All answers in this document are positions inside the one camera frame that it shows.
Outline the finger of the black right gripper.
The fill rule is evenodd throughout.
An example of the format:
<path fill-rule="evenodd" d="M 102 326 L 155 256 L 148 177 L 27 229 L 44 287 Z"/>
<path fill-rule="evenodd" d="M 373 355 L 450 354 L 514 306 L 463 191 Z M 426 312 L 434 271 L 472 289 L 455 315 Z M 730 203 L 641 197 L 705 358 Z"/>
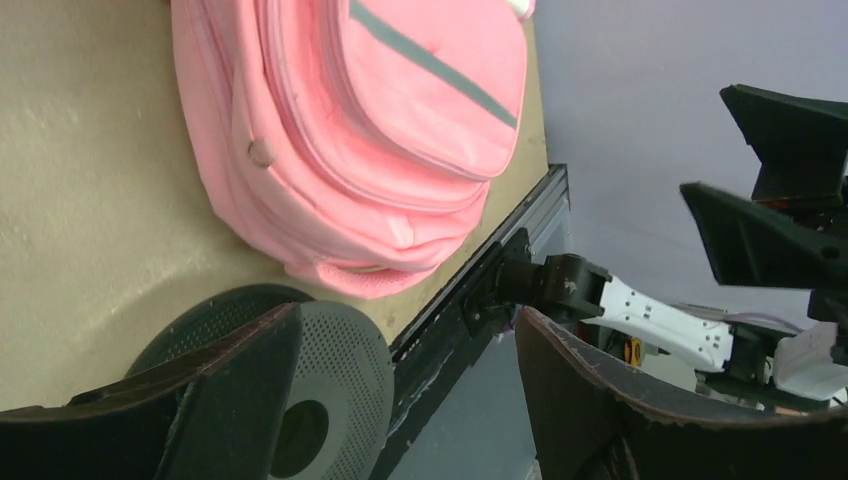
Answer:
<path fill-rule="evenodd" d="M 847 241 L 702 182 L 680 193 L 716 282 L 781 289 L 847 288 Z"/>
<path fill-rule="evenodd" d="M 843 202 L 847 104 L 736 84 L 720 97 L 760 161 L 754 202 Z"/>

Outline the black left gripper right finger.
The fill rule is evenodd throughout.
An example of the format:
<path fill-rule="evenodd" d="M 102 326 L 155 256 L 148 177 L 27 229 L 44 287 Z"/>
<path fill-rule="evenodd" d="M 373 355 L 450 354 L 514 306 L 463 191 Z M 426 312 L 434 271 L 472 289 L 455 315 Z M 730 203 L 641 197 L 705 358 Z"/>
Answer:
<path fill-rule="evenodd" d="M 847 413 L 784 416 L 678 388 L 533 308 L 519 369 L 547 479 L 843 479 Z"/>

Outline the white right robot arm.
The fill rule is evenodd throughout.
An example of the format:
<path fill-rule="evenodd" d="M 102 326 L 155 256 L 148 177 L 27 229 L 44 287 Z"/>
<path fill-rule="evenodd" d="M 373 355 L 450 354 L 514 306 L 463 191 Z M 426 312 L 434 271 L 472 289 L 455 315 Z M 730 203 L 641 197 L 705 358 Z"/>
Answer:
<path fill-rule="evenodd" d="M 575 254 L 501 261 L 495 295 L 624 338 L 628 363 L 654 347 L 722 396 L 772 411 L 845 407 L 847 106 L 740 84 L 720 96 L 760 168 L 748 199 L 680 187 L 712 274 L 722 286 L 808 291 L 811 326 L 670 305 Z"/>

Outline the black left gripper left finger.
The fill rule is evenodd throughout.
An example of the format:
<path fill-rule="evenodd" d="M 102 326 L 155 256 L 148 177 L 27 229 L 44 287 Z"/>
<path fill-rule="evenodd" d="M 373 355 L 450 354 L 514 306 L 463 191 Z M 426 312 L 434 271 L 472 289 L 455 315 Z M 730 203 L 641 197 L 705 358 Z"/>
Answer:
<path fill-rule="evenodd" d="M 265 479 L 302 336 L 285 304 L 61 407 L 1 415 L 5 479 Z"/>

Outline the pink student backpack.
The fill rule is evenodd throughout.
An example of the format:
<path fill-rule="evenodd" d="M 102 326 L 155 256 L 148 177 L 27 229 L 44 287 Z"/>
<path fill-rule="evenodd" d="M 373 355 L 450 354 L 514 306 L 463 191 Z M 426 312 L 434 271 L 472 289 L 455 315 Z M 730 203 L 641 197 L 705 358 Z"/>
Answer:
<path fill-rule="evenodd" d="M 531 1 L 174 1 L 214 212 L 302 281 L 402 292 L 479 224 L 518 143 Z"/>

